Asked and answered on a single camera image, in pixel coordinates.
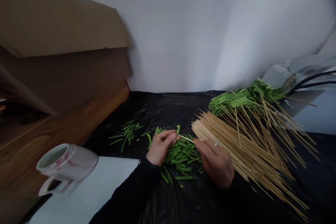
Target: cardboard box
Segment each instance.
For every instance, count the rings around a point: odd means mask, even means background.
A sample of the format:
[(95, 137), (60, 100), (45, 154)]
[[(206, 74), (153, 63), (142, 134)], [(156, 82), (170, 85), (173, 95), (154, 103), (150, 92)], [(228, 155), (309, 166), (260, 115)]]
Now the cardboard box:
[(0, 90), (58, 116), (130, 76), (129, 34), (92, 0), (0, 0)]

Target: pile of green beans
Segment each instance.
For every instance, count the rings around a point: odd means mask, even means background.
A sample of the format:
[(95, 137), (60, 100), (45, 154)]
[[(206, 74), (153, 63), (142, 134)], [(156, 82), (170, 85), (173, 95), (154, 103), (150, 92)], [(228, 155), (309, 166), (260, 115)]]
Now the pile of green beans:
[(258, 105), (263, 104), (263, 100), (274, 103), (283, 99), (284, 93), (281, 89), (274, 89), (269, 84), (265, 84), (262, 79), (258, 77), (254, 83), (246, 89), (236, 90), (234, 92), (223, 93), (213, 99), (209, 103), (209, 110), (215, 116), (221, 116), (227, 112), (234, 113), (235, 109), (238, 111), (244, 108), (254, 109), (259, 112), (264, 110)]
[(130, 146), (131, 145), (131, 140), (134, 138), (134, 131), (135, 130), (138, 130), (140, 128), (142, 128), (143, 126), (140, 126), (139, 123), (137, 124), (134, 124), (133, 122), (135, 121), (132, 120), (132, 121), (127, 121), (125, 122), (125, 124), (123, 126), (125, 126), (122, 130), (123, 132), (120, 134), (120, 135), (117, 135), (117, 136), (111, 136), (109, 137), (109, 139), (112, 139), (112, 138), (119, 138), (121, 137), (121, 139), (118, 139), (117, 141), (114, 141), (112, 143), (110, 143), (110, 145), (114, 144), (114, 143), (117, 143), (119, 141), (124, 141), (122, 146), (121, 146), (121, 151), (120, 153), (123, 152), (124, 150), (124, 146), (125, 146), (125, 143), (128, 141), (128, 145)]
[[(183, 134), (182, 136), (192, 140), (193, 137), (189, 134)], [(195, 145), (188, 140), (181, 138), (176, 141), (176, 144), (171, 146), (168, 150), (167, 156), (164, 160), (164, 165), (162, 165), (160, 174), (163, 180), (168, 184), (173, 184), (173, 179), (166, 166), (174, 167), (182, 176), (176, 176), (175, 180), (193, 180), (196, 179), (196, 174), (190, 175), (192, 172), (191, 168), (187, 168), (187, 165), (198, 161), (202, 163), (201, 156)], [(202, 167), (200, 167), (197, 173), (203, 173)]]
[[(109, 139), (120, 138), (112, 142), (110, 145), (120, 142), (120, 141), (124, 141), (122, 144), (120, 153), (123, 152), (124, 146), (127, 142), (128, 142), (128, 145), (131, 145), (131, 140), (134, 138), (135, 131), (143, 127), (143, 126), (140, 126), (139, 123), (134, 123), (134, 121), (135, 120), (126, 122), (123, 125), (124, 126), (124, 128), (122, 129), (123, 131), (119, 135), (109, 137)], [(180, 129), (181, 127), (180, 125), (178, 125), (177, 135), (180, 133)], [(164, 130), (165, 130), (164, 127), (157, 126), (153, 136), (161, 133)], [(142, 135), (140, 135), (140, 138), (141, 137), (148, 138), (149, 147), (147, 149), (149, 149), (152, 145), (152, 137), (151, 137), (152, 131), (145, 132)], [(183, 134), (183, 136), (190, 140), (193, 139), (193, 137), (189, 134)], [(160, 174), (166, 183), (172, 184), (173, 179), (167, 168), (167, 166), (171, 166), (171, 167), (174, 167), (180, 173), (180, 176), (176, 176), (175, 180), (183, 181), (183, 180), (196, 179), (196, 173), (194, 173), (193, 176), (191, 176), (190, 173), (192, 172), (192, 169), (186, 166), (192, 164), (193, 162), (197, 162), (197, 161), (198, 163), (202, 163), (201, 156), (198, 150), (195, 148), (195, 145), (191, 143), (190, 141), (184, 138), (181, 138), (177, 140), (175, 145), (169, 148), (166, 158), (164, 160), (164, 165), (162, 165), (160, 169)], [(202, 167), (198, 169), (197, 173), (201, 173), (201, 174), (203, 173)]]

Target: mug handle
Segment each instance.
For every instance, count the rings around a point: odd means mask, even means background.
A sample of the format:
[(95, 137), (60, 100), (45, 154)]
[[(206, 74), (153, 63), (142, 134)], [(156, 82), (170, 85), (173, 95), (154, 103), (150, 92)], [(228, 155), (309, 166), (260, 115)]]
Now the mug handle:
[(60, 193), (64, 193), (70, 184), (74, 184), (76, 183), (76, 181), (62, 181), (55, 189), (48, 191), (48, 188), (51, 184), (51, 182), (56, 178), (56, 176), (52, 176), (50, 178), (48, 178), (42, 185), (42, 187), (40, 188), (38, 195), (39, 196), (43, 196), (46, 194), (60, 194)]

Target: hand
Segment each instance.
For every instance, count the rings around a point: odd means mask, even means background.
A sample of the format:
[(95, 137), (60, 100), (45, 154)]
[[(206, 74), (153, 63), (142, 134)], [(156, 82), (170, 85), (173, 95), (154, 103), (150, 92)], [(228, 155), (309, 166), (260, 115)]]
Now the hand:
[(220, 189), (229, 188), (235, 176), (230, 153), (219, 145), (215, 146), (213, 140), (193, 140), (202, 156), (203, 168), (211, 180)]
[(152, 145), (146, 155), (146, 158), (153, 165), (161, 166), (166, 158), (169, 146), (175, 144), (177, 139), (176, 130), (162, 131), (153, 137)]

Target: person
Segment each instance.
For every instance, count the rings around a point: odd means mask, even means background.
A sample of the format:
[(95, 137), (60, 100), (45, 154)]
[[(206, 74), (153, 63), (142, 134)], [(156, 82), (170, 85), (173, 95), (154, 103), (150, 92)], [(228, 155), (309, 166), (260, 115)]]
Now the person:
[[(176, 130), (166, 130), (155, 135), (146, 157), (93, 216), (90, 224), (138, 223), (148, 196), (161, 179), (159, 168), (168, 149), (178, 139), (180, 136), (176, 136)], [(201, 154), (205, 172), (223, 190), (223, 196), (230, 199), (229, 207), (233, 206), (232, 211), (237, 215), (238, 223), (251, 222), (253, 219), (257, 223), (284, 223), (283, 215), (275, 211), (267, 211), (261, 217), (256, 214), (255, 211), (260, 208), (267, 209), (263, 202), (247, 205), (242, 199), (242, 196), (254, 192), (246, 187), (246, 183), (242, 183), (243, 178), (235, 172), (230, 153), (225, 148), (213, 140), (200, 141), (194, 138), (193, 141)]]

